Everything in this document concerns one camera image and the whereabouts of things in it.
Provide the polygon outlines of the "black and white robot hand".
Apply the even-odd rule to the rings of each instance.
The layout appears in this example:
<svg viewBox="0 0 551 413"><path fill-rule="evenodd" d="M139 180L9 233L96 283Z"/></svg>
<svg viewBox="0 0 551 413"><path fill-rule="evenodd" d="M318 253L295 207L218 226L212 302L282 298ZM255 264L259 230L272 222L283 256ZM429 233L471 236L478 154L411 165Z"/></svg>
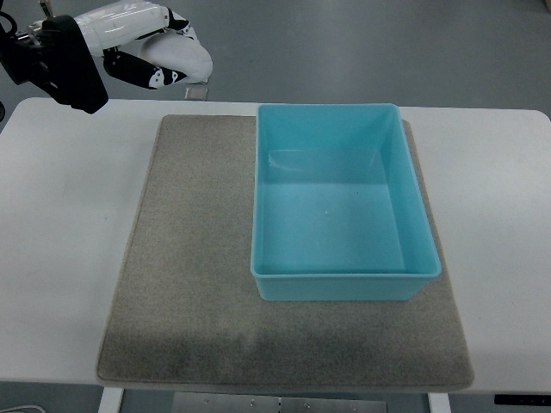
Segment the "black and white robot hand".
<svg viewBox="0 0 551 413"><path fill-rule="evenodd" d="M150 1L119 1L78 15L74 21L90 54L103 58L111 77L144 89L154 89L149 86L153 65L120 47L168 31L195 35L188 19Z"/></svg>

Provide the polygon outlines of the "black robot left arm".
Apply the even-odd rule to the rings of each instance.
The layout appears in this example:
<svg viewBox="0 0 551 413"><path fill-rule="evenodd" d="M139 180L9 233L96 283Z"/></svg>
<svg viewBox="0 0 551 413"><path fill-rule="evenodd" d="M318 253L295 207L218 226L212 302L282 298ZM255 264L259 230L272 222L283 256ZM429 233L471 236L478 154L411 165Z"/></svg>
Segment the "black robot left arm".
<svg viewBox="0 0 551 413"><path fill-rule="evenodd" d="M6 13L1 20L1 64L16 84L32 83L57 103L93 114L108 93L76 21L68 15L49 18L35 30L17 30Z"/></svg>

